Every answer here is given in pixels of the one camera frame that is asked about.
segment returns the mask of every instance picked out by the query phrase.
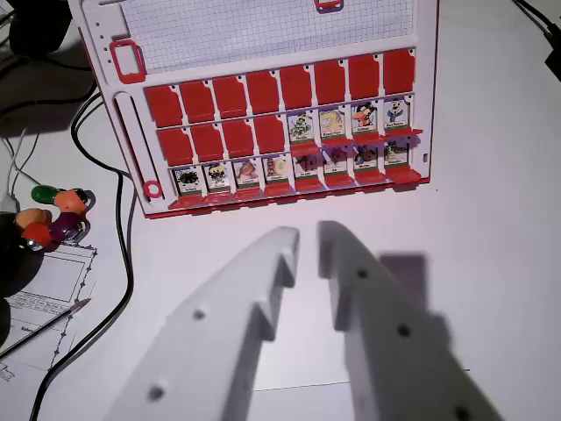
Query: guess who game board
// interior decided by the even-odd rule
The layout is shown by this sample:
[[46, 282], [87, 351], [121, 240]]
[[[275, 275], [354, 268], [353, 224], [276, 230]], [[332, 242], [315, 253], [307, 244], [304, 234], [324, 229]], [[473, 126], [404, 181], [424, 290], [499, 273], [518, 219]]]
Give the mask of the guess who game board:
[[430, 179], [437, 0], [69, 3], [147, 218]]

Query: black cable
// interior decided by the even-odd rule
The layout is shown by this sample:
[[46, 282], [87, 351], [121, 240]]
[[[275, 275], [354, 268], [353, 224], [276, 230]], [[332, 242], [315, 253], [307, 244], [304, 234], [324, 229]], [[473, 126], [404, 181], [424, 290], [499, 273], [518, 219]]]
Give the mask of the black cable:
[[100, 160], [91, 156], [88, 151], [86, 151], [80, 140], [78, 139], [78, 122], [82, 115], [85, 113], [86, 109], [97, 99], [101, 96], [101, 94], [97, 93], [93, 95], [84, 105], [80, 108], [78, 113], [76, 114], [74, 120], [72, 121], [72, 125], [70, 128], [70, 133], [72, 135], [72, 140], [74, 141], [78, 150], [90, 161], [95, 163], [97, 166], [111, 171], [117, 175], [117, 198], [115, 200], [115, 224], [117, 226], [117, 237], [119, 241], [119, 246], [121, 247], [121, 254], [123, 255], [123, 262], [124, 268], [126, 270], [126, 278], [127, 278], [127, 285], [126, 291], [124, 292], [123, 298], [117, 304], [117, 307], [113, 309], [113, 311], [99, 324], [96, 328], [88, 333], [84, 339], [82, 339], [78, 345], [74, 346], [64, 357], [62, 357], [59, 362], [57, 362], [47, 373], [43, 381], [39, 386], [39, 390], [35, 397], [35, 402], [33, 403], [32, 414], [30, 416], [30, 421], [37, 420], [37, 416], [39, 414], [39, 410], [41, 407], [41, 403], [43, 402], [43, 397], [45, 396], [46, 390], [49, 387], [49, 384], [54, 380], [54, 378], [68, 365], [72, 362], [73, 358], [84, 348], [90, 346], [93, 341], [98, 338], [98, 333], [104, 331], [108, 326], [110, 326], [121, 314], [124, 310], [126, 305], [131, 300], [132, 291], [134, 289], [134, 275], [132, 272], [132, 262], [130, 260], [126, 243], [124, 240], [123, 235], [123, 225], [121, 221], [121, 199], [123, 195], [123, 178], [124, 176], [129, 176], [125, 171], [120, 169], [116, 169], [110, 167], [109, 165], [101, 162]]
[[0, 25], [3, 24], [6, 20], [8, 20], [9, 18], [11, 18], [12, 16], [14, 16], [14, 13], [16, 13], [16, 11], [11, 11], [11, 12], [9, 12], [9, 13], [3, 15], [3, 16], [0, 18]]
[[9, 114], [15, 110], [19, 110], [25, 107], [30, 107], [32, 105], [61, 105], [64, 103], [81, 103], [82, 101], [85, 101], [86, 99], [89, 98], [89, 96], [91, 94], [94, 93], [94, 91], [96, 90], [96, 82], [93, 82], [91, 87], [89, 88], [88, 92], [86, 93], [86, 95], [84, 96], [80, 96], [78, 98], [70, 98], [70, 99], [39, 99], [39, 100], [35, 100], [35, 101], [25, 101], [23, 103], [15, 103], [13, 105], [10, 105], [9, 107], [4, 108], [3, 110], [0, 110], [0, 118], [2, 118], [3, 116], [5, 116], [6, 114]]
[[531, 13], [533, 13], [538, 19], [540, 19], [542, 22], [544, 22], [547, 26], [553, 25], [553, 22], [551, 22], [541, 11], [536, 9], [534, 6], [532, 6], [526, 0], [514, 0], [514, 2], [518, 3], [519, 5], [521, 5], [522, 7], [524, 7], [525, 9], [530, 11]]

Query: small red circle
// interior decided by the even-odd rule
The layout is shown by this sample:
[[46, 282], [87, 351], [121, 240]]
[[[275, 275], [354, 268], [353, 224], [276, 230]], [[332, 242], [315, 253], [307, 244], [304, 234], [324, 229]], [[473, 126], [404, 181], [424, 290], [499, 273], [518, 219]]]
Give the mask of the small red circle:
[[[151, 186], [156, 186], [158, 188], [158, 191], [156, 193], [152, 193], [152, 191], [150, 191]], [[159, 197], [162, 197], [164, 192], [162, 191], [161, 185], [158, 182], [151, 181], [144, 183], [144, 194], [151, 199], [157, 199]]]

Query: character card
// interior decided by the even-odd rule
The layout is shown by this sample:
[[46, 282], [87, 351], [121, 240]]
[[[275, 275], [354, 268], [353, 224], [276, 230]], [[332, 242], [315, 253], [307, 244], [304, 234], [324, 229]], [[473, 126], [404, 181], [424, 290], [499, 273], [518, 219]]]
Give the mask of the character card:
[[343, 147], [325, 147], [322, 155], [325, 176], [347, 173], [347, 152]]
[[266, 183], [288, 181], [288, 155], [268, 156], [262, 159]]
[[173, 173], [179, 196], [200, 195], [202, 193], [197, 167], [174, 169]]
[[259, 187], [259, 173], [257, 171], [259, 163], [257, 158], [236, 161], [233, 165], [238, 189]]
[[352, 134], [375, 133], [378, 131], [378, 109], [374, 101], [354, 103], [351, 106]]
[[319, 130], [322, 139], [344, 136], [344, 113], [339, 107], [319, 111]]
[[409, 143], [405, 139], [389, 140], [384, 149], [384, 166], [408, 165]]
[[296, 180], [317, 178], [317, 157], [315, 155], [293, 156], [292, 161]]
[[384, 129], [409, 127], [410, 107], [404, 96], [384, 101]]
[[372, 145], [354, 146], [352, 166], [355, 173], [378, 169], [378, 149]]
[[314, 141], [314, 125], [312, 115], [309, 112], [300, 111], [288, 114], [287, 119], [290, 143]]
[[207, 179], [209, 193], [219, 191], [230, 191], [230, 179], [228, 178], [228, 162], [218, 162], [203, 167], [204, 176]]

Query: purple toy piece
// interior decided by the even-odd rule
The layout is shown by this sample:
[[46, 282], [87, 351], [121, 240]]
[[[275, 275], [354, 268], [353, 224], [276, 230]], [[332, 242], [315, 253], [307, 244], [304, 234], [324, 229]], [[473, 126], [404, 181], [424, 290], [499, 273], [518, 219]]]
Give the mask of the purple toy piece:
[[49, 225], [49, 233], [59, 243], [65, 239], [73, 239], [83, 231], [82, 220], [83, 217], [76, 213], [63, 212]]

